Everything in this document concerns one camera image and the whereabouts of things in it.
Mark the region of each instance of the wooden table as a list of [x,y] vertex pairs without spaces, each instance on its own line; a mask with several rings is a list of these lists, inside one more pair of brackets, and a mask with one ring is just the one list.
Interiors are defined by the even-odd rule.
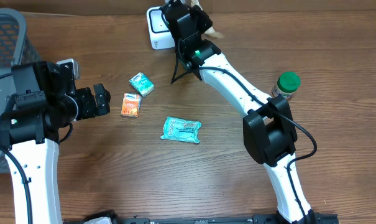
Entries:
[[[302,84],[294,119],[319,150],[298,163],[305,196],[341,223],[376,223],[376,11],[211,15],[214,42],[254,86],[270,93],[293,70]],[[115,209],[122,217],[238,217],[274,213],[268,175],[243,145],[242,119],[194,75],[173,85],[173,50],[152,50],[145,16],[28,18],[45,60],[74,58],[83,88],[103,83],[111,113],[75,123],[61,146],[63,218]],[[120,115],[128,80],[144,72],[155,91],[137,119]],[[166,116],[201,121],[201,143],[160,140]],[[312,150],[298,133],[298,155]],[[0,223],[14,223],[9,174],[0,175]]]

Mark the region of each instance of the green lid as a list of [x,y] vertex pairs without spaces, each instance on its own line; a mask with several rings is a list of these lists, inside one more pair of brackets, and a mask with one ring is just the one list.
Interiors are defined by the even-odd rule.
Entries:
[[285,72],[277,80],[277,86],[285,93],[293,93],[300,87],[301,79],[295,72]]

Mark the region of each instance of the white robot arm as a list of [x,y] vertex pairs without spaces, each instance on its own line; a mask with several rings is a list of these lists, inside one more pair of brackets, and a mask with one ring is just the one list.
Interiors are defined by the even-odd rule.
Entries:
[[[59,145],[49,139],[36,144],[35,140],[14,144],[12,155],[24,168],[30,179],[33,223],[62,223],[58,193],[57,164]],[[11,171],[14,189],[15,220],[27,224],[27,204],[21,174],[15,164],[6,157]]]
[[[282,222],[307,223],[307,220],[313,220],[313,211],[296,172],[294,142],[297,137],[287,101],[281,96],[272,99],[251,85],[232,67],[219,48],[201,39],[202,33],[213,24],[200,7],[189,7],[176,0],[159,10],[165,18],[163,24],[170,32],[168,36],[174,40],[177,61],[179,59],[185,69],[217,89],[243,117],[245,147],[268,172]],[[176,79],[173,77],[172,83],[187,73]],[[267,116],[273,121],[265,125],[263,119]]]
[[[226,60],[224,54],[215,54],[204,61],[202,67],[216,67],[221,69],[226,69],[231,72],[236,78],[238,78],[243,85],[251,91],[251,93],[257,97],[263,104],[268,103],[270,96],[253,85],[251,85],[239,72],[233,69],[232,65]],[[247,94],[245,90],[229,75],[218,71],[218,70],[200,70],[200,75],[202,80],[217,89],[223,97],[225,97],[235,109],[238,110],[240,115],[243,117],[248,115],[249,110],[257,110],[262,105],[255,101]],[[295,154],[287,155],[277,162],[276,167],[271,167],[264,164],[265,169],[268,172],[270,181],[272,183],[273,189],[275,190],[278,211],[279,214],[283,216],[285,220],[289,223],[294,221],[299,221],[303,218],[303,214],[295,201],[295,196],[291,188],[291,184],[287,175],[286,166],[287,164],[295,158]],[[304,208],[305,215],[311,210],[309,203],[306,201],[303,191],[301,189],[300,180],[296,172],[295,162],[290,167],[290,174],[293,178],[293,183],[296,192],[299,196],[301,204]]]

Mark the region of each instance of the mesh basket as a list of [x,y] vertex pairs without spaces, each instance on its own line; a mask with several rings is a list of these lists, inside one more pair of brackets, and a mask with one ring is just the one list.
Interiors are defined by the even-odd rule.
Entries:
[[[26,23],[23,15],[13,9],[0,9],[0,75],[10,71],[10,67],[22,63],[36,62],[40,56],[26,36]],[[0,80],[0,115],[7,99],[15,93],[12,77]],[[4,154],[0,151],[0,173],[9,172]]]

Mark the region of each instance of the blue packet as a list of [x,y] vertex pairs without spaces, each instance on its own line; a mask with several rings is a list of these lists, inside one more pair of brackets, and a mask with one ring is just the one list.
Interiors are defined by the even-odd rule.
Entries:
[[130,83],[142,97],[147,96],[151,91],[155,90],[153,83],[142,72],[132,77]]
[[163,127],[161,139],[200,143],[198,131],[201,127],[199,121],[185,121],[184,119],[167,117]]

